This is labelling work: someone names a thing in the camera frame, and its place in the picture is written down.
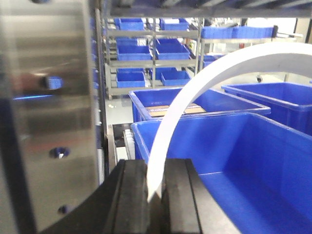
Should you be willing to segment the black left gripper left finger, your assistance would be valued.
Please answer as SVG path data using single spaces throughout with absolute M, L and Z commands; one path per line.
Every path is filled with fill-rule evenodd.
M 149 230 L 147 166 L 120 160 L 105 181 L 44 234 L 146 234 Z

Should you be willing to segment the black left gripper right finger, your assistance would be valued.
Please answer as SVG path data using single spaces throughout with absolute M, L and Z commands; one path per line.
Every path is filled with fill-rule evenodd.
M 161 233 L 240 233 L 206 189 L 190 159 L 166 160 L 162 188 Z

